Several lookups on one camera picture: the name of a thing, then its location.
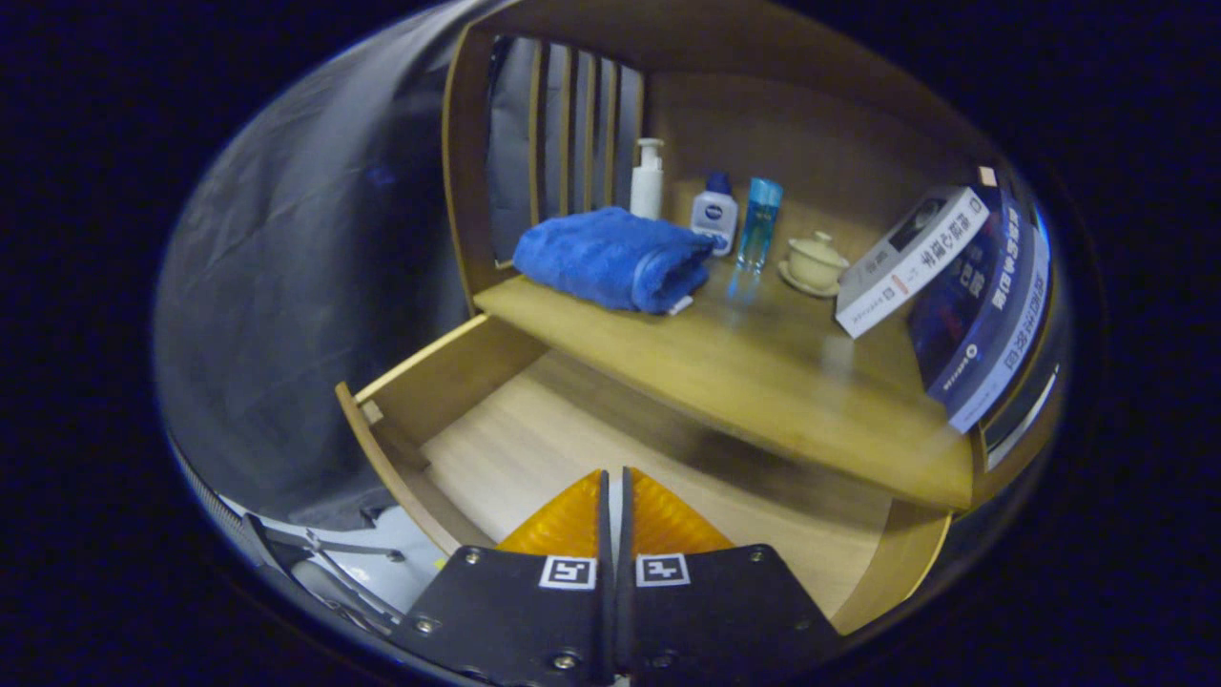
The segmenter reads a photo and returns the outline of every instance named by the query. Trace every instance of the wooden drawer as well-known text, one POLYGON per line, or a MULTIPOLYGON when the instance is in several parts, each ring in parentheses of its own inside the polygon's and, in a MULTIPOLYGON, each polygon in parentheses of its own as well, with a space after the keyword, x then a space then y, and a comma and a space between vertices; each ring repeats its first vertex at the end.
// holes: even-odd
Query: wooden drawer
POLYGON ((590 471, 631 466, 735 544, 774 547, 847 633, 916 589, 950 522, 705 427, 486 314, 355 397, 336 393, 379 476, 446 554, 496 545, 590 471))

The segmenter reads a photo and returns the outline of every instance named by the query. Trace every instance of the white book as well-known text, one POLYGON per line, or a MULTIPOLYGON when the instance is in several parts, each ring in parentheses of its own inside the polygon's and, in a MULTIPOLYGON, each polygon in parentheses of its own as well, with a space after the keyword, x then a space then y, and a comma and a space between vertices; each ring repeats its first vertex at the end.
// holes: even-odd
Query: white book
POLYGON ((962 404, 962 406, 950 417, 950 425, 958 432, 966 434, 979 419, 984 417, 988 409, 996 403, 1001 393, 1013 379, 1013 375, 1022 365, 1022 359, 1029 351, 1038 331, 1039 321, 1043 317, 1043 306, 1048 300, 1048 272, 1051 267, 1051 246, 1048 245, 1048 237, 1035 228, 1031 221, 1029 231, 1034 232, 1034 276, 1029 279, 1026 289, 1026 298, 1022 300, 1022 315, 1017 326, 1010 333, 1001 349, 1004 355, 998 356, 993 364, 988 377, 979 384, 976 393, 962 404))
POLYGON ((844 270, 835 318, 861 336, 928 284, 974 238, 989 209, 966 185, 932 188, 863 257, 844 270))

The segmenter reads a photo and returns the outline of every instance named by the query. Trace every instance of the book cover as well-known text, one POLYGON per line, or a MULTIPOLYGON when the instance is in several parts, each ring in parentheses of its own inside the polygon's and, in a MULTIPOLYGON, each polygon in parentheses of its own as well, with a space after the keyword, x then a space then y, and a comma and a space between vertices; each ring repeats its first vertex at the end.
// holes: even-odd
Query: book cover
MULTIPOLYGON (((1044 223, 1045 217, 1037 205, 1032 209, 1032 215, 1035 226, 1049 237, 1050 244, 1049 227, 1044 223)), ((989 450, 1006 441, 1026 421, 1043 397, 1049 381, 1056 377, 1060 370, 1060 353, 1068 336, 1066 300, 1056 294, 1056 289, 1061 288, 1056 283, 1060 276, 1055 261, 1051 260, 1048 270, 1048 303, 1043 306, 1038 347, 1027 355, 1026 362, 1001 393, 1004 403, 993 405, 980 420, 989 450)))
POLYGON ((998 329, 1002 336, 999 340, 1002 340, 1004 345, 987 353, 991 355, 988 355, 972 373, 963 376, 955 392, 944 401, 950 414, 950 426, 962 433, 979 422, 1000 398, 1021 367, 1042 321, 1048 298, 1050 246, 1046 236, 1034 221, 1024 222, 1022 228, 1023 236, 1029 236, 1033 243, 1031 250, 1033 264, 1022 261, 1023 267, 1018 272, 1016 292, 1012 294, 1021 294, 1018 304, 1022 306, 1010 310, 998 329))
POLYGON ((943 403, 983 364, 987 354, 980 356, 980 351, 1000 345, 995 339, 1006 311, 1021 306, 1010 293, 1024 256, 1022 215, 1001 188, 979 187, 977 193, 993 212, 967 248, 921 293, 907 320, 924 389, 943 403))
POLYGON ((835 318, 861 336, 937 276, 988 218, 966 185, 929 189, 873 248, 840 276, 835 318))

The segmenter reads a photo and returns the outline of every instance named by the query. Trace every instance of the blue towel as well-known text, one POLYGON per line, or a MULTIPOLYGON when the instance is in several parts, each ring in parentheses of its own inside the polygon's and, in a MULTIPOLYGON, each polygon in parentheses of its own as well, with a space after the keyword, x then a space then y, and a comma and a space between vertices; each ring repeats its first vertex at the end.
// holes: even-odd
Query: blue towel
POLYGON ((661 314, 703 286, 716 239, 623 207, 549 218, 521 234, 513 266, 606 308, 661 314))

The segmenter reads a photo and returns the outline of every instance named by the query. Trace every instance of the black background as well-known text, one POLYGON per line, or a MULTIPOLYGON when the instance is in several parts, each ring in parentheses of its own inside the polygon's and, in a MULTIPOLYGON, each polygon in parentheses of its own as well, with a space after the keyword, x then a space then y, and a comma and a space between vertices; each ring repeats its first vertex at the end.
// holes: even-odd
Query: black background
MULTIPOLYGON (((1088 409, 1093 448, 1050 471, 1059 482, 978 574, 829 682, 1215 681, 1214 547, 1190 486, 1215 475, 1216 366, 1190 354, 1215 336, 1208 104, 1221 33, 1193 5, 813 11, 1018 157, 1050 160, 1095 239, 1110 316, 1084 311, 1081 326, 1105 332, 1109 353, 1087 355, 1115 383, 1088 409)), ((5 7, 7 672, 26 685, 394 675, 325 648, 205 525, 160 436, 148 314, 177 214, 226 140, 408 4, 5 7)))

